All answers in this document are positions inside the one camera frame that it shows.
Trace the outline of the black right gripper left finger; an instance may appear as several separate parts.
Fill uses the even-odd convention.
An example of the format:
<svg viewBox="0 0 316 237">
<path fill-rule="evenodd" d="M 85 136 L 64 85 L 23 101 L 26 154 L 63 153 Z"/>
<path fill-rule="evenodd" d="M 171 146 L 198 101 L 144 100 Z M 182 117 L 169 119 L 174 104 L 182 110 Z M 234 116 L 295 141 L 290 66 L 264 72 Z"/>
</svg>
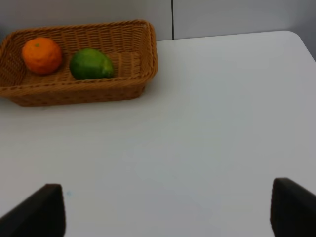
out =
<svg viewBox="0 0 316 237">
<path fill-rule="evenodd" d="M 0 218 L 2 237 L 63 237 L 66 210 L 60 184 L 46 184 Z"/>
</svg>

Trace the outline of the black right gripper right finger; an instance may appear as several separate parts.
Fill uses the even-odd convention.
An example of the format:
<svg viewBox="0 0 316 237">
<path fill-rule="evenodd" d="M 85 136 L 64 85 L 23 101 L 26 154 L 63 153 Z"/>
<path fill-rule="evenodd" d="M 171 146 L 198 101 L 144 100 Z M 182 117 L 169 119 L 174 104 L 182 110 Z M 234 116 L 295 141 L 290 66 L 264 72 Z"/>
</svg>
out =
<svg viewBox="0 0 316 237">
<path fill-rule="evenodd" d="M 316 196 L 288 178 L 275 178 L 270 223 L 276 237 L 314 237 Z"/>
</svg>

